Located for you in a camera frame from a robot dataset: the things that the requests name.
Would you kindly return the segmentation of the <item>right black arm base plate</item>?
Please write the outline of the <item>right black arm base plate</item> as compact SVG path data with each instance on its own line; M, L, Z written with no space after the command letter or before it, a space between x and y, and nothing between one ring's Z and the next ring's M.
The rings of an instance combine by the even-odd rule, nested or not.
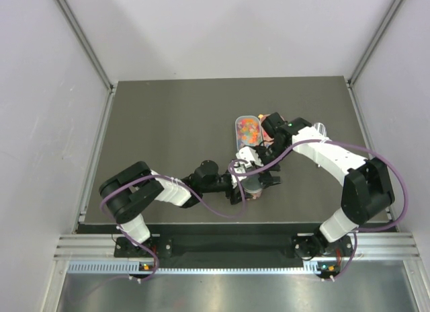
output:
M321 243L314 235L294 235L291 238L294 253L302 260L340 255L349 257L353 251L350 236L344 236L332 243Z

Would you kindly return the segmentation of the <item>clear plastic jar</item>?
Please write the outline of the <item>clear plastic jar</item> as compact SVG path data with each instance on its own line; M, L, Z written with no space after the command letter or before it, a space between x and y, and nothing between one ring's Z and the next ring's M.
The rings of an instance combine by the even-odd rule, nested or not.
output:
M247 200L258 199L263 191L258 175L250 175L241 181L245 197Z

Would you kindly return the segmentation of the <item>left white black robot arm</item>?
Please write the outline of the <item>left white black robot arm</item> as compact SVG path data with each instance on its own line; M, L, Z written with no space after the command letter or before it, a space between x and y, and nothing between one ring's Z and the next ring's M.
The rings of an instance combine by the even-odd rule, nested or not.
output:
M151 251L153 241L142 212L152 202L191 208L202 201L204 194L219 192L225 193L231 204L246 198L235 177L229 172L218 173L214 161L203 161L183 179L160 175L145 162L138 161L99 187L100 209L130 238L129 248L136 255L145 256Z

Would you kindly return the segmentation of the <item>clear round jar lid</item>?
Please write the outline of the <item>clear round jar lid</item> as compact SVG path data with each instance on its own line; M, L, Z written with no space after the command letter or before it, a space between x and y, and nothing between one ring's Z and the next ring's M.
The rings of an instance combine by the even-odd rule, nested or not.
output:
M241 181L241 185L244 191L250 194L256 194L263 190L263 186L259 181L259 174L248 175L245 179Z

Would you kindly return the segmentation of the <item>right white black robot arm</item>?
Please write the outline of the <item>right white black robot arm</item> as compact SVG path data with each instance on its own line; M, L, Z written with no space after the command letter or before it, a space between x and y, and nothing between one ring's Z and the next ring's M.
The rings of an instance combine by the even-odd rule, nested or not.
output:
M270 139L266 147L256 147L263 164L285 157L285 150L312 160L341 185L341 204L314 232L307 246L309 256L327 256L338 240L367 223L395 200L387 165L379 158L366 159L334 145L317 127L303 118L284 120L277 112L260 117Z

